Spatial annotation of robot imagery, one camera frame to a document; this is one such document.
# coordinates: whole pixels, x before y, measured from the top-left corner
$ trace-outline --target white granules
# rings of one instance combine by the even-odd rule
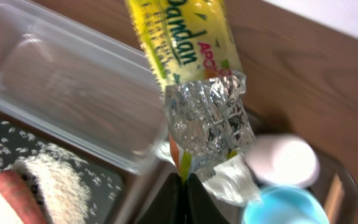
[[[60,150],[53,147],[52,151],[56,152],[54,157],[58,157]],[[34,183],[27,182],[28,184],[37,185],[39,192],[35,197],[37,201],[44,204],[41,210],[48,223],[85,224],[85,219],[88,217],[87,202],[91,197],[91,191],[68,162],[55,159],[50,154],[40,153],[16,160],[12,170],[30,177]],[[22,223],[1,194],[0,223]]]

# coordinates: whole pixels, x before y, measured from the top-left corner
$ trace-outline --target speckled black surface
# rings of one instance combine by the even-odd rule
[[[0,171],[13,164],[20,156],[29,157],[38,154],[48,144],[49,142],[32,133],[0,119]],[[88,164],[78,163],[72,159],[67,162],[76,172],[82,173],[83,182],[91,189],[91,200],[88,202],[89,217],[86,222],[109,223],[122,192],[122,179],[112,170],[107,170],[86,158],[80,158],[86,160]]]

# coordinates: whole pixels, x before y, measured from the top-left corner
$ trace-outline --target plastic wrapper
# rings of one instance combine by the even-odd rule
[[[214,167],[246,151],[254,134],[241,96],[241,63],[223,1],[126,0],[165,101],[182,178],[210,179]]]

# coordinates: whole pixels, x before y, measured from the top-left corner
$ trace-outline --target brown wooden surface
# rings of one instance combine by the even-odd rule
[[[35,2],[139,49],[123,0]],[[266,2],[226,2],[247,107],[339,158],[358,183],[358,40]]]

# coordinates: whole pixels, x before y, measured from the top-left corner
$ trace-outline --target yellow wrapper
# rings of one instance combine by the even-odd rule
[[[164,97],[167,85],[242,71],[221,0],[126,0]]]

